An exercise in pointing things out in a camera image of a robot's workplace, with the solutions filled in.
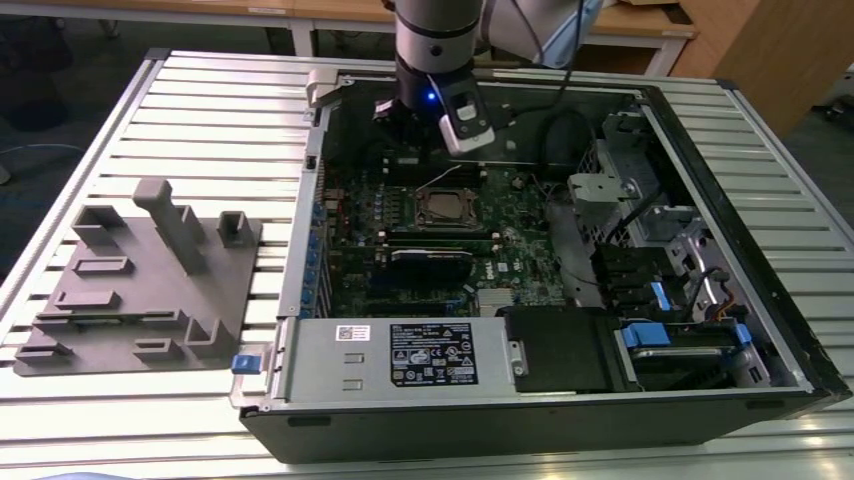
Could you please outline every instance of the slotted aluminum surface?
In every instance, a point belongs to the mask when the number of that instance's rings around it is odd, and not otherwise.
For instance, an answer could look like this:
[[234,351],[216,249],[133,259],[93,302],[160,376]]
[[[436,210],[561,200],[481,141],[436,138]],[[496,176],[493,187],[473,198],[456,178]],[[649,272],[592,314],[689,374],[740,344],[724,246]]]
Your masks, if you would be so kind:
[[[108,120],[102,142],[96,139],[81,192],[69,190],[72,213],[58,217],[54,234],[40,229],[44,238],[33,239],[30,247],[46,245],[44,254],[28,251],[32,258],[22,262],[29,263],[18,268],[20,291],[0,323],[0,335],[8,331],[0,344],[0,478],[78,471],[136,478],[848,476],[854,471],[851,400],[796,420],[756,424],[697,447],[288,466],[272,459],[237,421],[228,399],[233,381],[228,371],[14,376],[16,348],[26,340],[33,315],[44,307],[44,296],[73,250],[68,218],[81,204],[112,204],[122,214],[140,213],[129,196],[136,179],[148,176],[172,180],[176,202],[190,204],[198,216],[238,209],[264,220],[241,340],[249,345],[272,339],[308,132],[302,86],[306,72],[318,66],[389,69],[384,62],[172,52],[165,62],[149,61],[140,70],[134,80],[140,93],[128,93],[126,105]],[[549,72],[496,75],[559,77]],[[854,387],[849,230],[739,95],[705,80],[580,73],[573,77],[647,83],[661,89]],[[242,395],[261,394],[260,377],[238,381]]]

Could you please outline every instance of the power supply label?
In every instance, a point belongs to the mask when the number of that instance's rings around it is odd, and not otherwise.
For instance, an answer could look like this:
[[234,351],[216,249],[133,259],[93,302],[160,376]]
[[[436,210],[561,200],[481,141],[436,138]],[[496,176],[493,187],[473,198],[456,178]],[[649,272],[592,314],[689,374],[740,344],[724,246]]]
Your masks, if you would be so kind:
[[471,323],[390,325],[390,383],[397,387],[476,385]]

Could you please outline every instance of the capacitor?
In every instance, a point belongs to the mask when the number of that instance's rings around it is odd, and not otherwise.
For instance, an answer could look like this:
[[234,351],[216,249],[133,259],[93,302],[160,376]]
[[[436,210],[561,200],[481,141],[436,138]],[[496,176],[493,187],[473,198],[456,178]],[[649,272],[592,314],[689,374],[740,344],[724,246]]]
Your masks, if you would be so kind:
[[516,190],[524,189],[524,178],[521,178],[521,176],[519,175],[512,177],[512,180],[509,181],[509,186]]

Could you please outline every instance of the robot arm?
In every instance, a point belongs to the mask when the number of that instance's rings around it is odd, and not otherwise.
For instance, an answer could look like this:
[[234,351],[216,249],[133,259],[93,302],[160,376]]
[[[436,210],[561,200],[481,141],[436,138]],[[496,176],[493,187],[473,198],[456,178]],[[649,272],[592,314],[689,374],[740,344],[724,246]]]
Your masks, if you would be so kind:
[[377,115],[388,118],[388,109],[404,109],[410,115],[397,114],[394,121],[436,124],[452,155],[489,144],[495,132],[472,75],[477,37],[536,63],[564,67],[576,29],[585,33],[600,6],[601,0],[396,0],[397,96]]

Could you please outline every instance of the motherboard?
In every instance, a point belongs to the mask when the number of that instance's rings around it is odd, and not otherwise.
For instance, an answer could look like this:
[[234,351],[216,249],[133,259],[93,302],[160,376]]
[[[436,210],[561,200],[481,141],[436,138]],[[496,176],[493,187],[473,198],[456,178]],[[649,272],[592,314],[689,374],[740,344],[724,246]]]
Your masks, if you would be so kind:
[[512,166],[332,169],[332,316],[493,316],[512,305],[564,305],[544,214],[557,189]]

